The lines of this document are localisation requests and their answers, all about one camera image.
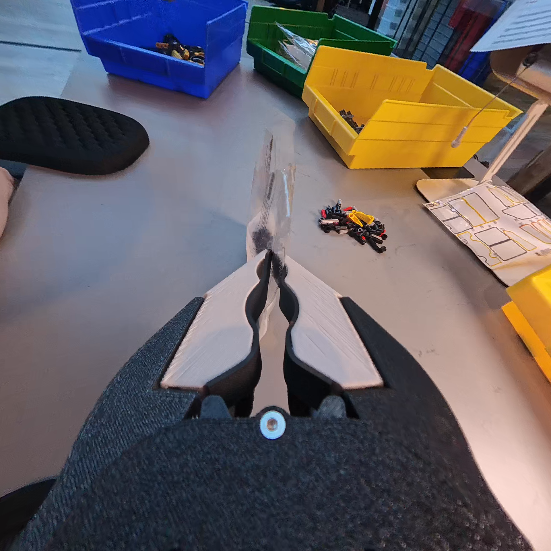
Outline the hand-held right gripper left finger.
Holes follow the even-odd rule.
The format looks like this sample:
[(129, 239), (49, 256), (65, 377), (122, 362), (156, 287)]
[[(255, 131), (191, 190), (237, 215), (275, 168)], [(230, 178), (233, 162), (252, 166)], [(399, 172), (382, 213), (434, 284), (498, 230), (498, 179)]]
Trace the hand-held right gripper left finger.
[(264, 250), (207, 291), (160, 386), (198, 393), (254, 389), (259, 319), (265, 309), (272, 251)]

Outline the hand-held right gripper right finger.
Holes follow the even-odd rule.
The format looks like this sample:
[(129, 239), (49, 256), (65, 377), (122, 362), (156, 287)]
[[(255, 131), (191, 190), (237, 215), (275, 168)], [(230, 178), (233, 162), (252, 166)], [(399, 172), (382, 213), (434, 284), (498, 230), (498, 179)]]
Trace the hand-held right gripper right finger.
[(295, 365), (345, 391), (382, 387), (340, 293), (290, 256), (278, 285), (279, 308), (288, 322), (286, 351)]

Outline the pile of mixed small plastic parts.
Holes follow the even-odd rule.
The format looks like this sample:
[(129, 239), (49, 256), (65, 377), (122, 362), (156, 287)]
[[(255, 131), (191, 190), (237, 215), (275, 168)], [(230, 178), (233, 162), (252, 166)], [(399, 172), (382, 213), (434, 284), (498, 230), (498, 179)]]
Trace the pile of mixed small plastic parts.
[(361, 245), (368, 244), (377, 253), (387, 250), (388, 234), (382, 221), (355, 206), (343, 208), (341, 200), (321, 209), (318, 226), (325, 234), (348, 235)]

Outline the clear plastic bag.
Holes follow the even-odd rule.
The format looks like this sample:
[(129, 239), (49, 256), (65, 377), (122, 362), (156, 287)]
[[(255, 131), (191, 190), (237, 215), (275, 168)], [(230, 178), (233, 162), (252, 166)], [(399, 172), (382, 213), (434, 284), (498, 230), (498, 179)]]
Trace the clear plastic bag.
[(246, 258), (251, 260), (264, 250), (271, 250), (271, 275), (266, 305), (259, 327), (267, 328), (278, 298), (277, 282), (290, 242), (296, 163), (294, 129), (273, 125), (265, 131), (264, 142), (255, 163), (251, 187), (250, 221), (246, 227)]

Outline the grey desk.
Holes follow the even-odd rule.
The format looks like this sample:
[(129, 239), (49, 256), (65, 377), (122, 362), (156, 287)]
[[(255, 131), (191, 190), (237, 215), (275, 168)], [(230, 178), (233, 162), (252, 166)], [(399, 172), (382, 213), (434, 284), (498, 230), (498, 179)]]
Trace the grey desk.
[[(1, 239), (1, 495), (61, 470), (125, 362), (246, 261), (265, 129), (295, 123), (289, 256), (417, 358), (480, 470), (536, 550), (550, 550), (550, 384), (501, 310), (502, 284), (427, 212), (411, 170), (350, 170), (306, 105), (243, 56), (208, 100), (108, 75), (83, 53), (66, 99), (141, 122), (126, 171), (30, 168)], [(341, 200), (385, 225), (384, 253), (325, 234)]]

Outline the person's left hand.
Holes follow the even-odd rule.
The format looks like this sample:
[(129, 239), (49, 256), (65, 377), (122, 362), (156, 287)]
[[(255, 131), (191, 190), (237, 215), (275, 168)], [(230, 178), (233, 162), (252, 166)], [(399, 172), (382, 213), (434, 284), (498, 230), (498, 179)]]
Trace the person's left hand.
[(1, 172), (1, 227), (0, 236), (3, 237), (5, 227), (9, 219), (9, 204), (12, 199), (15, 190), (15, 179), (3, 167), (0, 168)]

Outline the yellow flat box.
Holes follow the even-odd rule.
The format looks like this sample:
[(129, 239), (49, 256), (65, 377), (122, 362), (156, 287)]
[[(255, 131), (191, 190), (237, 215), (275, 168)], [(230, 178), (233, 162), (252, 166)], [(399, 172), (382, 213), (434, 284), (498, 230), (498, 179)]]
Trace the yellow flat box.
[(506, 292), (510, 301), (502, 311), (550, 381), (550, 266), (509, 286)]

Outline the yellow storage bin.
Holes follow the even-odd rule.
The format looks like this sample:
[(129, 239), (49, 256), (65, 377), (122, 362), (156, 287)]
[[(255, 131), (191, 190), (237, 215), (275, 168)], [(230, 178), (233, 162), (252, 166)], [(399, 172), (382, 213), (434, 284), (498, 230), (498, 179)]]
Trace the yellow storage bin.
[[(350, 169), (458, 166), (444, 147), (458, 127), (454, 107), (426, 104), (426, 63), (319, 46), (302, 92), (309, 118)], [(365, 127), (356, 134), (339, 114)]]
[(499, 131), (522, 114), (522, 110), (502, 100), (500, 92), (492, 95), (442, 65), (431, 70), (421, 102), (456, 109), (454, 124), (458, 133), (451, 142), (452, 148), (459, 147), (472, 127), (488, 126)]

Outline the heap of black connector pegs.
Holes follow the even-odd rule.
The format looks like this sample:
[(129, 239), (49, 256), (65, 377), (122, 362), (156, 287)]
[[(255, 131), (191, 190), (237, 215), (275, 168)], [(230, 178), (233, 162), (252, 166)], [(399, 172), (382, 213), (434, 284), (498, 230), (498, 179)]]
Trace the heap of black connector pegs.
[(348, 125), (356, 132), (356, 134), (360, 134), (362, 130), (365, 127), (364, 123), (358, 124), (358, 122), (355, 120), (354, 115), (345, 109), (342, 109), (339, 111), (339, 114), (345, 120), (345, 122), (348, 123)]

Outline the blue storage bin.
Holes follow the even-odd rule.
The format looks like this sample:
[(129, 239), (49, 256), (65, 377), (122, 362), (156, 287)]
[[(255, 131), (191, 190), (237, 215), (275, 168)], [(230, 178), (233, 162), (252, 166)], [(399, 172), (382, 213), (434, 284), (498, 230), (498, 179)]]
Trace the blue storage bin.
[[(239, 64), (247, 1), (71, 1), (89, 55), (107, 73), (207, 99)], [(204, 65), (158, 52), (172, 35)]]

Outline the green storage bin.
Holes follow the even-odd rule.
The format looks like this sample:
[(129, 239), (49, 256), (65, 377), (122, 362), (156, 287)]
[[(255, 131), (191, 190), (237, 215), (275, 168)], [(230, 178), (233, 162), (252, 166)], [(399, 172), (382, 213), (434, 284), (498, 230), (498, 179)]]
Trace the green storage bin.
[(340, 15), (255, 5), (247, 32), (246, 52), (254, 69), (286, 92), (301, 98), (311, 62), (300, 68), (277, 52), (284, 33), (279, 26), (318, 45), (389, 56), (397, 41)]

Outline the heap of dark mixed parts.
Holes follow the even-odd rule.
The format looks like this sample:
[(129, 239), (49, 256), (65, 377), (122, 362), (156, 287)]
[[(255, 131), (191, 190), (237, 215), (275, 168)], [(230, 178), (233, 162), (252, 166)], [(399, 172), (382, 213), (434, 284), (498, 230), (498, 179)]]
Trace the heap of dark mixed parts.
[(174, 59), (189, 61), (201, 67), (205, 65), (205, 51), (203, 47), (186, 45), (173, 34), (165, 34), (161, 41), (155, 43), (154, 50)]

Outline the clear bag of parts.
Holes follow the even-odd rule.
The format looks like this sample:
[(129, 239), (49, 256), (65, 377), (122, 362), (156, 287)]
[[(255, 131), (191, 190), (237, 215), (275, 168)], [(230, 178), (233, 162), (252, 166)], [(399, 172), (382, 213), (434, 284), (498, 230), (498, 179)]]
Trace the clear bag of parts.
[(282, 40), (278, 41), (276, 52), (306, 72), (313, 60), (319, 40), (303, 38), (279, 23), (276, 25), (284, 36)]

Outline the white printed booklet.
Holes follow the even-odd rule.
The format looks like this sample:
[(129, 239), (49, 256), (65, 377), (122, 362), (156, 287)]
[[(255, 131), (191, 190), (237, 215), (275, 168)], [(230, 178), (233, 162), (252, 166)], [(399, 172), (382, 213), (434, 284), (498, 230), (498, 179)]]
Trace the white printed booklet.
[(550, 1), (515, 1), (470, 49), (493, 52), (550, 44)]

